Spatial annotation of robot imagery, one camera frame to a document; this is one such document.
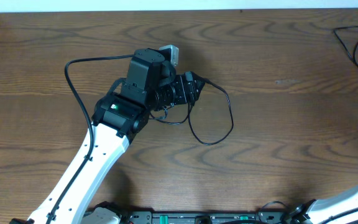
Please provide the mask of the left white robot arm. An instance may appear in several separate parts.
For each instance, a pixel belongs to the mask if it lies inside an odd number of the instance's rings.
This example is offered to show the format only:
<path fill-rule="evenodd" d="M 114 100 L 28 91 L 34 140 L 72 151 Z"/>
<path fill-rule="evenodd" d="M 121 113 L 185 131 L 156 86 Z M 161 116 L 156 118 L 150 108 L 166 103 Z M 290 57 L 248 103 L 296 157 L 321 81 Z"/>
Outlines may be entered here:
<path fill-rule="evenodd" d="M 149 122 L 152 111 L 193 106 L 204 81 L 193 72 L 176 73 L 179 49 L 139 49 L 129 55 L 129 70 L 85 114 L 88 132 L 58 184 L 24 223 L 112 223 L 122 217 L 108 208 L 86 213 L 91 199 L 113 164 Z"/>

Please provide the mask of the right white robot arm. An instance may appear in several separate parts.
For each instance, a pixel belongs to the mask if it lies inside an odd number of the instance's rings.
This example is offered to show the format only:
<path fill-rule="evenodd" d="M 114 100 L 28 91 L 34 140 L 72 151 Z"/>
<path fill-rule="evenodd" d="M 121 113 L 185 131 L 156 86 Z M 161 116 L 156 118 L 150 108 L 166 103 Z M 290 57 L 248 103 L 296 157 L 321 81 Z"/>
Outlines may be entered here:
<path fill-rule="evenodd" d="M 290 212 L 285 223 L 320 224 L 358 221 L 358 186 L 331 198 L 311 200 Z"/>

